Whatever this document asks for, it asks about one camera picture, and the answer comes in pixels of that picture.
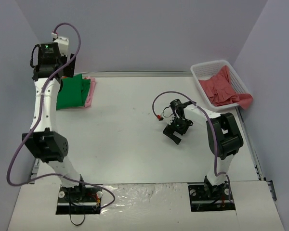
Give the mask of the green t shirt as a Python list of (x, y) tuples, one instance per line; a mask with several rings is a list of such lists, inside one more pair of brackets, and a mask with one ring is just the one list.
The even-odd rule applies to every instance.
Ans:
[(63, 87), (57, 96), (56, 110), (84, 107), (90, 91), (91, 80), (78, 74), (74, 77), (63, 78), (62, 83)]

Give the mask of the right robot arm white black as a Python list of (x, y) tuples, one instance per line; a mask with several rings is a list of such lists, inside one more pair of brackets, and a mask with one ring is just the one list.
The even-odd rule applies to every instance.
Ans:
[(223, 193), (228, 181), (227, 172), (230, 164), (244, 144), (233, 114), (216, 113), (192, 102), (182, 103), (179, 99), (171, 101), (169, 108), (172, 114), (163, 134), (175, 144), (181, 142), (181, 138), (175, 133), (184, 135), (194, 123), (206, 127), (214, 162), (204, 178), (204, 193), (210, 199), (216, 198)]

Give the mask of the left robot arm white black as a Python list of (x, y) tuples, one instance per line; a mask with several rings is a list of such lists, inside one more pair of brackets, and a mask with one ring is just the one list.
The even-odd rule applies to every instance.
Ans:
[(61, 77), (65, 56), (55, 41), (37, 47), (38, 63), (32, 78), (36, 92), (34, 118), (30, 127), (33, 133), (24, 133), (22, 139), (35, 158), (55, 171), (63, 191), (70, 192), (76, 201), (82, 201), (87, 197), (87, 188), (67, 156), (68, 141), (58, 133), (56, 126), (56, 103), (63, 87)]

